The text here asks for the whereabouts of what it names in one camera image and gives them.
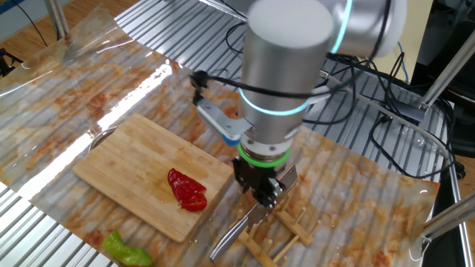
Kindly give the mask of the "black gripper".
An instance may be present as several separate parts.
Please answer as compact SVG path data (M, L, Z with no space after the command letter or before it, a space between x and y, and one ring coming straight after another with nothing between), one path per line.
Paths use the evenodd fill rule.
M289 188L288 177L282 175L278 178L278 172L273 167L258 167L244 159L233 159L232 164L242 193L251 190L255 199L266 208L274 207L277 198Z

